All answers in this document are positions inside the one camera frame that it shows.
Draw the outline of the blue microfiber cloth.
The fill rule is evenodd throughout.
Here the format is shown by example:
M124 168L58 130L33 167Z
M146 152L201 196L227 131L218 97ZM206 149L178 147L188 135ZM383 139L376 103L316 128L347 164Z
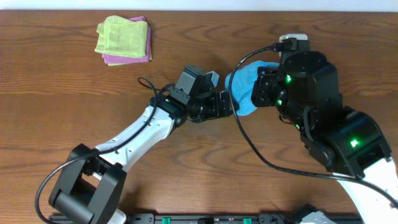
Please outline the blue microfiber cloth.
M254 88L254 82L257 80L257 70L259 67L278 67L275 62L255 61L239 69L233 78L232 96L238 103L239 109L236 110L238 116L247 116L257 108L251 101L251 95Z

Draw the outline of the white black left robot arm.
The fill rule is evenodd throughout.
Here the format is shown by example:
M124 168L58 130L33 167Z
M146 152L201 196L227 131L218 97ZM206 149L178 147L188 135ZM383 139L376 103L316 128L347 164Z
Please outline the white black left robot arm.
M118 204L130 168L187 118L201 123L231 113L226 91L157 92L143 114L117 136L93 149L79 144L71 151L60 168L49 205L72 223L126 223L127 215Z

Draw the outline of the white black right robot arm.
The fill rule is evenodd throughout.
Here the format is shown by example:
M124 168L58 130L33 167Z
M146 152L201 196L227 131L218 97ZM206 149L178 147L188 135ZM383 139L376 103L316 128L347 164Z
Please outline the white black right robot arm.
M338 72L320 52L284 53L257 69L252 102L274 106L296 126L309 154L338 182L365 223L397 223L397 170L375 120L343 104Z

